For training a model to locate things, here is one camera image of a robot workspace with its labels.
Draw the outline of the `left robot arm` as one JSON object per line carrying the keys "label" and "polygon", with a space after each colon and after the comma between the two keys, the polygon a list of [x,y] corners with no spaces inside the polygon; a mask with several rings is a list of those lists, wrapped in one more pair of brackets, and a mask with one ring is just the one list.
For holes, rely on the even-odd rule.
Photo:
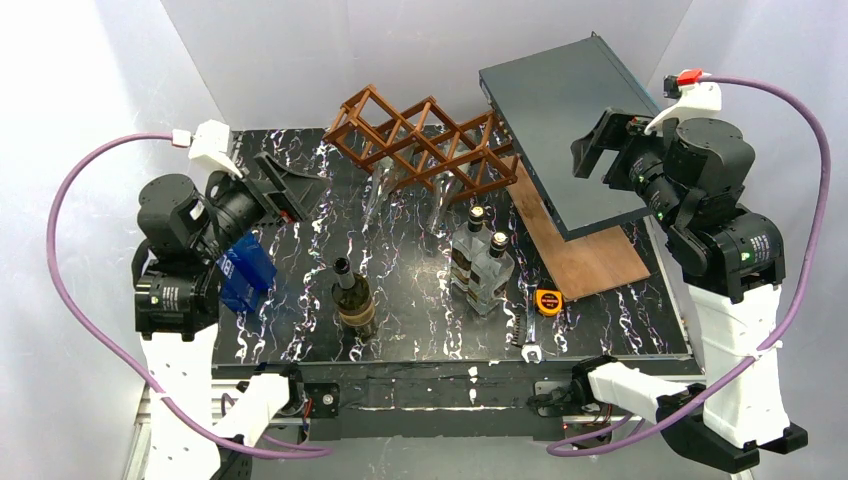
{"label": "left robot arm", "polygon": [[305,402],[298,370],[259,367],[220,419],[211,411],[212,360],[220,311],[253,312],[277,274],[256,228],[307,220],[329,180],[283,167],[267,153],[239,173],[216,170],[204,190],[182,174],[141,190],[144,234],[132,266],[135,328],[151,390],[150,479],[213,479],[256,445],[280,413]]}

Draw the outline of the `clear square liquor bottle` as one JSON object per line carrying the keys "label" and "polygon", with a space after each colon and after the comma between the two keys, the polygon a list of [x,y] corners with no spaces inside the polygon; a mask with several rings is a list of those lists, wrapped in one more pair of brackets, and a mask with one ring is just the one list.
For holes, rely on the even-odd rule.
{"label": "clear square liquor bottle", "polygon": [[509,236],[496,231],[489,246],[472,260],[466,298],[473,310],[488,315],[507,289],[515,261],[507,252]]}
{"label": "clear square liquor bottle", "polygon": [[468,220],[453,233],[450,279],[462,292],[468,290],[473,259],[488,248],[492,235],[486,223],[486,210],[481,205],[472,206]]}

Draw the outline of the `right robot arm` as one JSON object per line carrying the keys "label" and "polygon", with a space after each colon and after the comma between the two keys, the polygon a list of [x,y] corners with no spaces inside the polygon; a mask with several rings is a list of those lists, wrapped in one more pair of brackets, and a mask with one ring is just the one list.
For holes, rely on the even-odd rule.
{"label": "right robot arm", "polygon": [[707,379],[683,385],[610,355],[575,365],[568,384],[527,404],[553,416],[609,405],[653,423],[678,455],[726,473],[756,466],[762,451],[806,446],[784,410],[774,347],[784,242],[767,217],[740,203],[755,152],[734,125],[705,117],[650,118],[607,109],[574,141],[574,173],[616,157],[605,183],[636,193],[658,221],[702,320]]}

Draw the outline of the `dark green wine bottle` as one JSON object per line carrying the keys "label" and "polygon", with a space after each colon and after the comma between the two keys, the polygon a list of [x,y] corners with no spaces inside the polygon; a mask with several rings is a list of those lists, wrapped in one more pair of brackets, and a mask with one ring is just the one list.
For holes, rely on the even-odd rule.
{"label": "dark green wine bottle", "polygon": [[377,332],[373,292],[365,276],[353,270],[347,257],[338,257],[332,265],[336,280],[331,295],[342,323],[367,342]]}

